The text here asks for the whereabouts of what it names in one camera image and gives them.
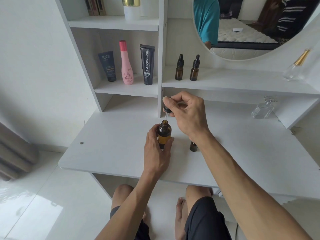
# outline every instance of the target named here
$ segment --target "white tile floor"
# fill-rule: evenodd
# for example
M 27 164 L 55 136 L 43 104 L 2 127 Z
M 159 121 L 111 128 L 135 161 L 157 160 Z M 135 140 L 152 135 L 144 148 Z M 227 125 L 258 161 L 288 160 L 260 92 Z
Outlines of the white tile floor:
M 0 240 L 90 240 L 109 220 L 111 200 L 85 172 L 57 167 L 61 153 L 42 152 L 34 170 L 16 181 L 0 180 Z M 151 239 L 174 239 L 175 194 L 185 185 L 158 182 L 150 201 Z M 234 221 L 224 199 L 217 208 Z M 320 239 L 320 202 L 296 200 L 285 208 L 315 240 Z M 236 224 L 227 222 L 232 239 Z M 238 240 L 244 240 L 238 231 Z

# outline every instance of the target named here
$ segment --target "baseboard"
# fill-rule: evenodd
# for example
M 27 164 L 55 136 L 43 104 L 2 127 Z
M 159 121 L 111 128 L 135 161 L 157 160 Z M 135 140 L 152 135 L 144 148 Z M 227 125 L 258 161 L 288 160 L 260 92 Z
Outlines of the baseboard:
M 68 149 L 66 146 L 59 145 L 46 145 L 46 144 L 35 144 L 39 151 L 47 151 L 47 152 L 60 152 L 65 153 Z

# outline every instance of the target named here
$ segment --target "amber glass bottle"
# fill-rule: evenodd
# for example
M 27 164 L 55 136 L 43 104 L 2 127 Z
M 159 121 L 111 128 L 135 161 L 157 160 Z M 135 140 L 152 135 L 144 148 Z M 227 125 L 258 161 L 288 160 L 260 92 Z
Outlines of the amber glass bottle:
M 183 65 L 184 65 L 184 60 L 183 60 L 183 55 L 181 54 L 180 58 L 178 60 L 177 69 L 176 69 L 176 80 L 178 80 L 178 81 L 182 80 Z
M 158 143 L 161 149 L 165 148 L 166 142 L 171 138 L 171 130 L 171 126 L 166 120 L 162 121 L 158 127 Z
M 199 66 L 200 66 L 200 56 L 197 55 L 194 62 L 193 62 L 193 66 L 191 69 L 191 73 L 190 73 L 190 80 L 191 81 L 196 81 L 198 79 L 198 73 L 199 73 Z
M 191 145 L 190 145 L 190 151 L 192 152 L 196 152 L 198 150 L 198 146 L 191 141 Z

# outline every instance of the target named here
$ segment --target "person in teal shirt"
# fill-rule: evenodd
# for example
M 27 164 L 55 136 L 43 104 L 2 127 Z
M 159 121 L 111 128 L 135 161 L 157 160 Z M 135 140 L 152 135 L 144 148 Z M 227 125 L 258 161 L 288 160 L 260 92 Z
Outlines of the person in teal shirt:
M 194 0 L 194 22 L 202 42 L 208 49 L 218 43 L 220 6 L 218 0 Z

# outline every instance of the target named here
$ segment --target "gray curtain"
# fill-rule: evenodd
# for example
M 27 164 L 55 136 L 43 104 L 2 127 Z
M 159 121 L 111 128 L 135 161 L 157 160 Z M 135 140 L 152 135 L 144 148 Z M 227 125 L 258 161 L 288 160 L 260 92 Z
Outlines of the gray curtain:
M 38 150 L 0 123 L 0 177 L 17 179 L 38 162 Z

